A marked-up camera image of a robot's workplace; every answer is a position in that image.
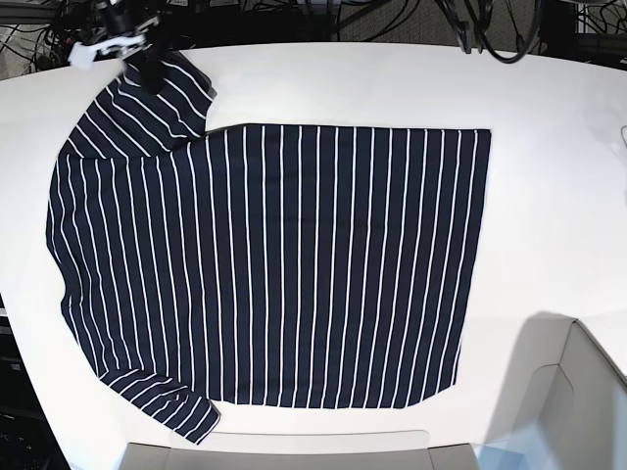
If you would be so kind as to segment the navy white striped T-shirt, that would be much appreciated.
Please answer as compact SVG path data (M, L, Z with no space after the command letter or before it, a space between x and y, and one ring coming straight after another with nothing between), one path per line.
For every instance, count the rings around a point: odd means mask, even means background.
M206 127L189 61L131 64L55 161L46 238L97 378L199 443L218 405L405 408L452 387L487 129Z

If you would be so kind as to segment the grey plastic bin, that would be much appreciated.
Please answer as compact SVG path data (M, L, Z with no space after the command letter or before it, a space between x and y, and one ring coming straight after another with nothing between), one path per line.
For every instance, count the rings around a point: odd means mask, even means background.
M516 338L482 469L623 469L626 377L580 320L540 312Z

